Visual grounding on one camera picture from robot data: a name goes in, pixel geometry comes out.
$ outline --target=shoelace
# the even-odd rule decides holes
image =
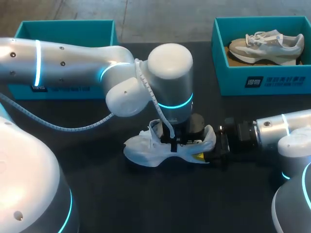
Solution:
[[[261,36],[265,32],[256,32],[254,35],[248,35],[246,34],[246,44],[249,46],[249,43],[251,44],[267,44],[265,41],[264,36]]]

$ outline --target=white sneaker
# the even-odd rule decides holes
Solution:
[[[177,145],[177,152],[171,152],[171,145],[161,143],[163,134],[160,120],[153,120],[148,131],[141,131],[138,136],[131,137],[124,144],[124,155],[132,162],[142,166],[158,166],[165,159],[180,157],[190,163],[206,164],[203,152],[215,147],[216,135],[213,128],[207,125],[204,130],[205,139],[196,144]]]
[[[285,36],[277,30],[246,34],[245,39],[236,39],[229,45],[229,51],[241,61],[255,63],[262,59],[283,66],[296,65],[296,59],[304,48],[304,36]]]

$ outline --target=shoe tongue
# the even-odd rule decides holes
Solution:
[[[269,32],[262,33],[261,36],[269,37],[269,36],[279,35],[279,34],[280,33],[277,30],[272,30],[272,31],[269,31]]]
[[[264,40],[265,41],[278,40],[280,45],[282,45],[283,44],[283,34],[278,34],[278,35],[272,35],[272,36],[269,36],[269,37],[265,37]]]

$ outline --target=black table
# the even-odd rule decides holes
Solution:
[[[146,59],[157,45],[124,44],[140,59]],[[305,95],[221,97],[210,42],[184,45],[194,60],[194,112],[214,128],[225,117],[253,120],[311,108],[311,96]],[[104,100],[19,103],[65,127],[84,126],[108,114]],[[275,232],[271,202],[280,185],[280,173],[273,166],[232,163],[227,171],[221,171],[178,158],[170,158],[157,168],[127,161],[123,143],[158,118],[151,104],[137,116],[114,117],[83,133],[53,131],[4,106],[18,126],[55,153],[78,204],[81,233]]]

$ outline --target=cardboard box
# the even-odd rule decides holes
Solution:
[[[15,37],[84,47],[118,44],[113,20],[24,21]],[[9,89],[16,100],[104,99],[102,89],[97,86],[9,85]]]
[[[300,66],[259,63],[231,66],[226,47],[246,34],[278,30],[288,36],[303,34],[305,48]],[[311,93],[311,25],[306,17],[226,17],[214,21],[212,56],[221,94],[276,95]]]

